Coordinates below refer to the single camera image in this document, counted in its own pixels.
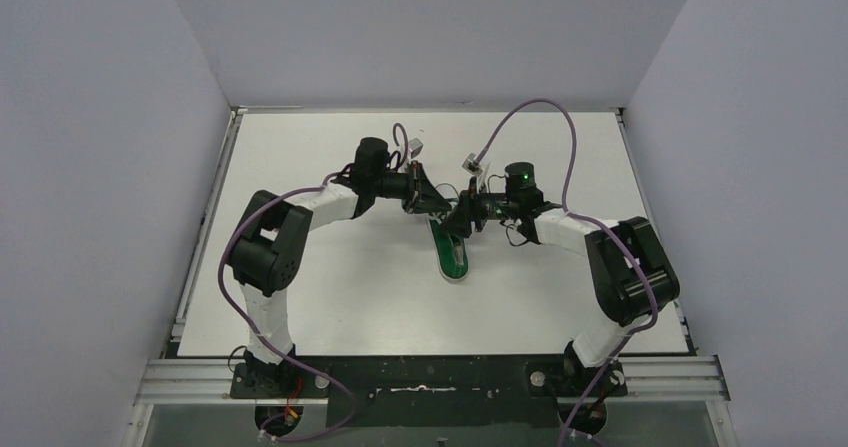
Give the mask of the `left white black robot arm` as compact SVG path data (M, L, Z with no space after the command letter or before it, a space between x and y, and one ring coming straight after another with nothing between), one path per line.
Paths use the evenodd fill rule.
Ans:
M365 137L354 160L319 187L251 198L225 248L219 268L230 269L244 302L231 306L246 321L250 340L242 378L272 396L295 387L294 342L288 327L287 289L299 272L311 231L362 216L379 198L400 201L408 214L446 214L452 204L413 161L393 167L386 141Z

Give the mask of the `white shoelace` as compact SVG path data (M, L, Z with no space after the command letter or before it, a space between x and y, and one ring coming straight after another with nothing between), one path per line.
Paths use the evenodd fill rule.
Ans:
M459 214L456 208L432 214L430 219L435 221L436 224L443 229L455 229L459 225Z

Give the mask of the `green canvas sneaker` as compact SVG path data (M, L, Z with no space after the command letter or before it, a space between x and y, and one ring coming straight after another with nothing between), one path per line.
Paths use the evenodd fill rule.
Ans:
M446 281L459 283L469 272L465 241L448 235L430 216L427 216L427 226L436 252L438 271Z

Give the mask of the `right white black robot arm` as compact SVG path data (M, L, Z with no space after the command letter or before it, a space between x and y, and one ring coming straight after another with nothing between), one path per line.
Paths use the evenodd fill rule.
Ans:
M546 200L529 162L507 166L502 192L489 190L480 163L470 160L464 168L472 177L440 223L445 233L468 238L497 221L525 244L559 247L587 261L593 283L589 320L566 347L576 358L563 365L562 379L574 393L590 392L602 379L600 366L654 327L679 296L679 281L652 225L643 217L599 220Z

